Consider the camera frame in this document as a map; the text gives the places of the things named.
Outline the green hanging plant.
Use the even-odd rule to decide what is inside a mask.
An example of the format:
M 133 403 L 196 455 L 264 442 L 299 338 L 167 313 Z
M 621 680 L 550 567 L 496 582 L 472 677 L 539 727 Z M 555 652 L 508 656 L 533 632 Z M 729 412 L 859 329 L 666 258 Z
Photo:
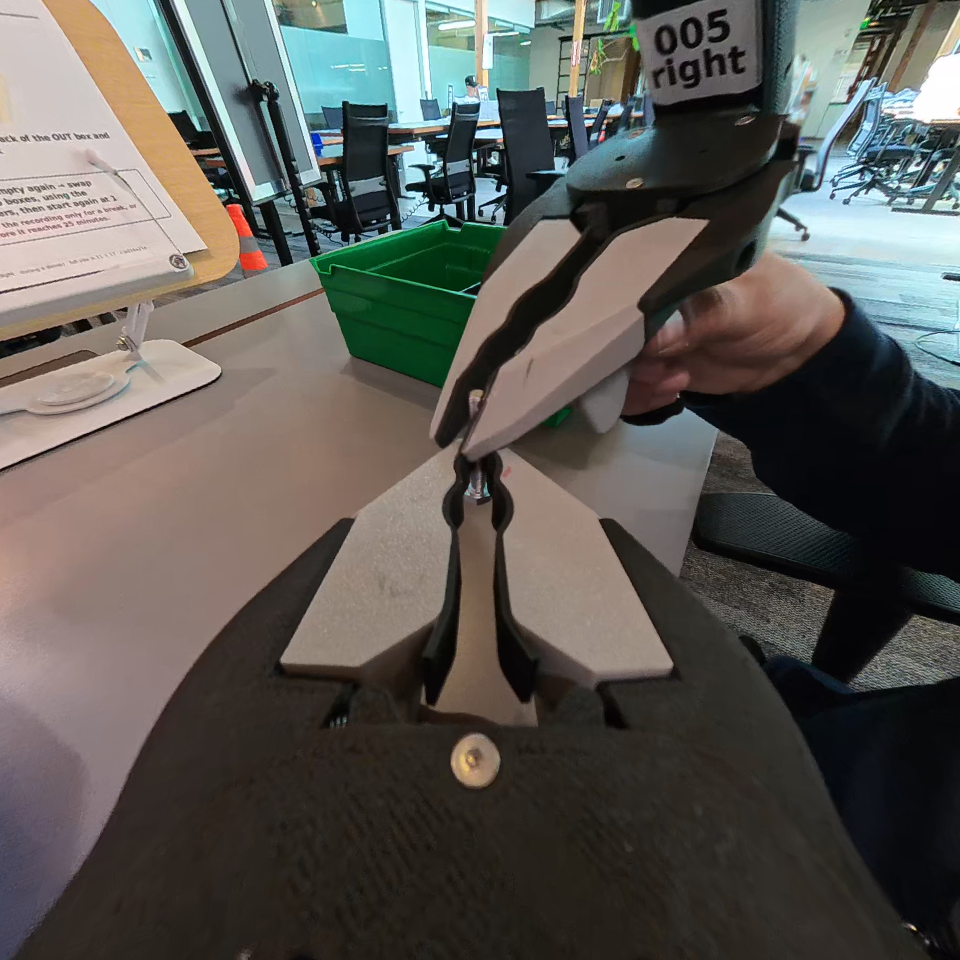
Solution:
M 601 1 L 597 3 L 600 32 L 594 36 L 588 61 L 587 74 L 598 76 L 613 59 L 617 38 L 629 39 L 630 50 L 636 54 L 641 51 L 638 30 L 635 23 L 632 1 Z

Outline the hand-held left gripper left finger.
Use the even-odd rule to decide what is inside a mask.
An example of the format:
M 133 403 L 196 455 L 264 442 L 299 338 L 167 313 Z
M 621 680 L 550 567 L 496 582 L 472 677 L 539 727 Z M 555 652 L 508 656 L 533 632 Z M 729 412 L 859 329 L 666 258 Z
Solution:
M 358 511 L 281 655 L 286 674 L 437 704 L 457 649 L 465 485 L 443 450 Z

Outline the row of grey office chairs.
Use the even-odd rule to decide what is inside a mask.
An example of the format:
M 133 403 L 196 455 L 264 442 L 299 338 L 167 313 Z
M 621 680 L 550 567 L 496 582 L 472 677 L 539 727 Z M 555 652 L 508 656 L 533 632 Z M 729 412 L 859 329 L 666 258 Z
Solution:
M 886 92 L 860 81 L 825 136 L 800 139 L 788 197 L 826 186 L 846 207 L 876 191 L 897 212 L 958 215 L 958 118 L 915 118 Z

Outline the person's right hand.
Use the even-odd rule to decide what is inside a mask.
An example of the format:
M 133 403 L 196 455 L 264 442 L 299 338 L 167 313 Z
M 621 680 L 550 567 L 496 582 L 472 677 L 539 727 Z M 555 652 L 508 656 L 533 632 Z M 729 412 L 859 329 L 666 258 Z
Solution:
M 636 356 L 621 416 L 655 414 L 685 394 L 762 391 L 831 342 L 846 301 L 800 266 L 765 253 L 742 275 L 691 295 Z

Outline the row of black office chairs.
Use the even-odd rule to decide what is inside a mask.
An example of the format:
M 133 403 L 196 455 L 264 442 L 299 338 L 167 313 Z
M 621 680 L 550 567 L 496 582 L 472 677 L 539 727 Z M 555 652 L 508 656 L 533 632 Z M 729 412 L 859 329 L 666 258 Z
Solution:
M 653 102 L 646 95 L 630 98 L 617 116 L 613 104 L 601 103 L 592 118 L 583 112 L 580 97 L 569 100 L 560 125 L 550 122 L 543 90 L 503 91 L 499 118 L 493 126 L 481 120 L 480 102 L 455 103 L 444 123 L 390 130 L 384 104 L 346 103 L 353 113 L 343 119 L 340 152 L 328 147 L 318 158 L 327 182 L 318 188 L 323 197 L 310 214 L 329 221 L 344 243 L 363 234 L 398 230 L 402 195 L 397 160 L 411 150 L 412 142 L 391 137 L 412 136 L 433 140 L 438 159 L 414 163 L 419 179 L 408 182 L 409 191 L 421 196 L 436 220 L 461 224 L 475 221 L 483 205 L 476 203 L 477 182 L 493 178 L 506 189 L 504 224 L 509 225 L 532 201 L 546 192 L 567 170 L 556 167 L 555 138 L 570 141 L 568 166 L 619 134 L 640 134 L 653 124 Z M 455 208 L 454 218 L 447 207 Z

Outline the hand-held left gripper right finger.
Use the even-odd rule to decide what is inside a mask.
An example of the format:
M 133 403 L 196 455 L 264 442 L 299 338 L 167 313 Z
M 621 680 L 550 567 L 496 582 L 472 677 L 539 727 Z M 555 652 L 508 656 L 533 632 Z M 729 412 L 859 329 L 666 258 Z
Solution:
M 600 517 L 516 453 L 487 459 L 499 666 L 522 703 L 596 690 L 674 662 Z

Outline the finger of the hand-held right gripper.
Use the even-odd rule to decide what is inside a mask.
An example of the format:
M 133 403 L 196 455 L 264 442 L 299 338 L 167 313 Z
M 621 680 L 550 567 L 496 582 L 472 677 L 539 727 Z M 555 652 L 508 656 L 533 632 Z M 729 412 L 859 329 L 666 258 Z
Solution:
M 482 390 L 490 398 L 498 372 L 568 297 L 588 246 L 573 222 L 537 222 L 481 283 L 431 420 L 438 448 L 466 429 L 470 393 Z
M 585 264 L 558 309 L 494 377 L 460 454 L 478 461 L 528 433 L 557 410 L 620 371 L 645 342 L 642 297 L 666 274 L 709 220 L 665 217 L 627 226 L 604 241 L 581 232 Z

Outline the grey panel board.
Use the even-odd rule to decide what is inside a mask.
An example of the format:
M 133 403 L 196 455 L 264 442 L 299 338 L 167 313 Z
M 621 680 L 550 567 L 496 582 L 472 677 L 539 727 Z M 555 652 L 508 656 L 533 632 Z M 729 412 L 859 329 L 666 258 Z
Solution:
M 273 85 L 303 187 L 322 179 L 281 26 L 270 1 L 160 1 L 158 6 L 197 93 L 234 186 L 260 206 L 290 194 L 268 103 Z

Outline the person's dark clothing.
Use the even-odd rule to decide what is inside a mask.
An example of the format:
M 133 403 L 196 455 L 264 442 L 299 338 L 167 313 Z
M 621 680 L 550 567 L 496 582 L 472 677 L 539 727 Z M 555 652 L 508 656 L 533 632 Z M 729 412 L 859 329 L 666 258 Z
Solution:
M 764 671 L 899 918 L 958 958 L 959 679 L 858 691 L 783 655 Z

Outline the person's right forearm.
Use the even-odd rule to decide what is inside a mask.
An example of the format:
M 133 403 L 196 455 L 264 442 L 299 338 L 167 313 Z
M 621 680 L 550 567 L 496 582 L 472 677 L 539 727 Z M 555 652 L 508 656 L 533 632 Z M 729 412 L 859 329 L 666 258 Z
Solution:
M 959 393 L 922 375 L 845 292 L 836 336 L 752 393 L 686 391 L 774 494 L 877 554 L 959 578 Z

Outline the orange traffic cone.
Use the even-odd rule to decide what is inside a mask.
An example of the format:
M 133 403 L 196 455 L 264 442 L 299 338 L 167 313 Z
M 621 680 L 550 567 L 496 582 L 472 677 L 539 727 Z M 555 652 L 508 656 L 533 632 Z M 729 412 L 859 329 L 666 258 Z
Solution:
M 234 225 L 238 237 L 238 263 L 245 279 L 268 270 L 267 259 L 259 246 L 258 238 L 248 221 L 243 207 L 239 203 L 231 202 L 223 206 Z

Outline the instruction sheet on stand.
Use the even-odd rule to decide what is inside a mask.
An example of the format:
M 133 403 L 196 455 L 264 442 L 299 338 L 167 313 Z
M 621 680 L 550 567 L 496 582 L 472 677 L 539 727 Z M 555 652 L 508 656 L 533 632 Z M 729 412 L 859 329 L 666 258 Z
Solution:
M 78 305 L 25 317 L 2 315 L 2 339 L 100 314 L 118 314 L 116 348 L 2 387 L 1 467 L 6 470 L 203 389 L 221 367 L 147 332 L 154 300 L 219 280 L 238 262 L 228 213 L 109 21 L 90 2 L 43 2 L 66 34 L 134 146 L 207 246 L 187 253 L 192 276 L 149 281 L 135 292 L 102 291 Z

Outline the green plastic bin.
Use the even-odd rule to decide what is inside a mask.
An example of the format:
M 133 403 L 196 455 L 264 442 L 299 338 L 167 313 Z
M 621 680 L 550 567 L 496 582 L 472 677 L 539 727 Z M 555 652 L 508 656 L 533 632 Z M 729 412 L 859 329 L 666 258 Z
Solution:
M 503 226 L 426 222 L 311 259 L 351 357 L 441 388 Z

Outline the silver hex bolt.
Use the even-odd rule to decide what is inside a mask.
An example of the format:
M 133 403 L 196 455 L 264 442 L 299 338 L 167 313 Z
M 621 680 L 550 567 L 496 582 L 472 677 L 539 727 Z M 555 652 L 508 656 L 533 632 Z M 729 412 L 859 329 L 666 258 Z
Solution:
M 474 426 L 482 412 L 485 392 L 482 389 L 473 389 L 467 398 L 467 426 L 463 435 L 463 443 L 471 437 Z M 486 503 L 489 500 L 487 477 L 484 467 L 479 461 L 470 461 L 470 475 L 465 498 L 470 499 L 477 505 Z

